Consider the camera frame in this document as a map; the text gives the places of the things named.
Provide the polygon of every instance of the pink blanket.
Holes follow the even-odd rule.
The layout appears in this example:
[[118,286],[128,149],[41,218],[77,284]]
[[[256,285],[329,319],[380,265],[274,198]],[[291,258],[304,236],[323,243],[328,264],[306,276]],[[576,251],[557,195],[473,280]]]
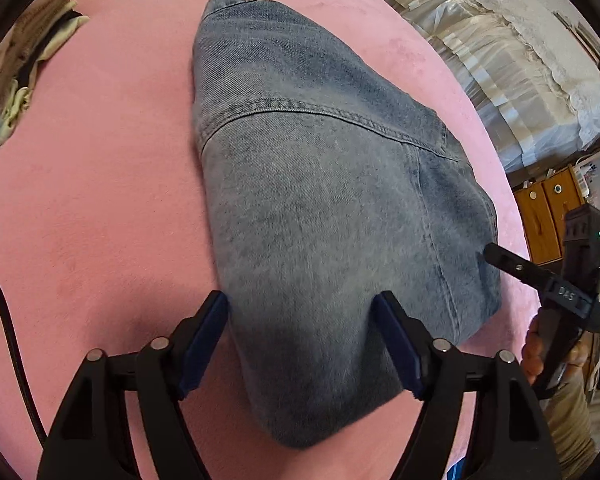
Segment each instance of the pink blanket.
[[[32,107],[0,148],[0,283],[47,429],[89,349],[140,349],[191,316],[217,286],[190,146],[191,48],[207,0],[77,1],[92,20],[46,66]],[[278,1],[437,111],[493,199],[500,244],[526,256],[489,137],[425,40],[382,0]],[[502,294],[502,311],[465,351],[519,354],[538,300],[507,277]],[[452,462],[466,450],[472,406],[468,398]],[[387,479],[418,410],[407,392],[312,449],[284,449],[249,411],[228,334],[201,388],[183,402],[214,480]],[[143,478],[155,478],[134,396],[129,412]],[[25,480],[34,478],[41,449],[1,325],[0,448]]]

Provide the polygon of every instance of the brown sleeve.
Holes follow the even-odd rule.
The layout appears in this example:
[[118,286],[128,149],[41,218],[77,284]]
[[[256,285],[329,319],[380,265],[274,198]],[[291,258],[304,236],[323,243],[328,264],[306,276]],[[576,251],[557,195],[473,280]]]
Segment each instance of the brown sleeve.
[[544,410],[564,480],[579,478],[596,456],[583,381],[582,372],[577,372]]

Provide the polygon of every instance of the metal screw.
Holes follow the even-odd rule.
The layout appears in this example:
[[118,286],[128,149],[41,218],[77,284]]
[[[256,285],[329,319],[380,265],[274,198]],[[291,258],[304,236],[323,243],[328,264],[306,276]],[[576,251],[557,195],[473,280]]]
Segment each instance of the metal screw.
[[516,356],[509,352],[509,350],[500,350],[498,352],[498,357],[506,363],[512,363],[516,360]]
[[95,362],[102,359],[104,352],[102,352],[99,348],[94,348],[93,350],[89,350],[88,354],[86,354],[86,360]]
[[448,352],[451,349],[451,343],[444,338],[439,337],[433,339],[433,348],[440,350],[441,352]]
[[169,338],[168,337],[157,337],[153,341],[151,341],[151,348],[154,350],[163,350],[169,346]]

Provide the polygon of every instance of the wooden drawer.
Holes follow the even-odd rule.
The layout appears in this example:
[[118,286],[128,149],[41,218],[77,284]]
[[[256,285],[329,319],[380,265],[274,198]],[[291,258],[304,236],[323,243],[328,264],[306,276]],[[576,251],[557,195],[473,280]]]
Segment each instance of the wooden drawer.
[[561,258],[561,245],[542,183],[531,184],[514,195],[525,227],[526,245],[531,261],[544,264]]
[[571,167],[558,171],[554,176],[542,182],[542,188],[549,202],[551,214],[554,217],[555,232],[558,235],[560,247],[564,237],[564,215],[571,209],[584,204],[576,177]]

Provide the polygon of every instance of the gray denim fabric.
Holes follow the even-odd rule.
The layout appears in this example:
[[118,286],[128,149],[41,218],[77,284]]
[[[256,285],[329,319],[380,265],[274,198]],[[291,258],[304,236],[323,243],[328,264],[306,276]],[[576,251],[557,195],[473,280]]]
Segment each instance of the gray denim fabric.
[[193,49],[213,251],[253,412],[306,447],[401,391],[371,298],[459,343],[500,307],[491,200],[434,111],[311,20],[210,0]]

